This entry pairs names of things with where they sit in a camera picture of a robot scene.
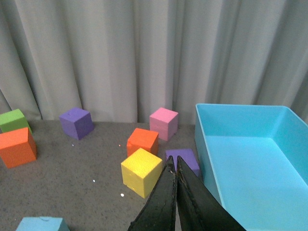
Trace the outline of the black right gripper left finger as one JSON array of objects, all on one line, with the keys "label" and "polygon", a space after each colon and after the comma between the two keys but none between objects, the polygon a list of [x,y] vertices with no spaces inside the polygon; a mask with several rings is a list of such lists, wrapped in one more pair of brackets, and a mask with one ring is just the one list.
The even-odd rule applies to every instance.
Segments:
[{"label": "black right gripper left finger", "polygon": [[129,231],[174,231],[178,177],[170,156],[145,206],[131,222]]}]

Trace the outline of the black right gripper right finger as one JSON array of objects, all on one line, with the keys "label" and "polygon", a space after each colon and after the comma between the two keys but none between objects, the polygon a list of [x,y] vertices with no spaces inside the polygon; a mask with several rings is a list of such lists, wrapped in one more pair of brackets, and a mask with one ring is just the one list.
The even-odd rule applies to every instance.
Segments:
[{"label": "black right gripper right finger", "polygon": [[183,231],[244,231],[214,198],[188,164],[177,157],[177,204]]}]

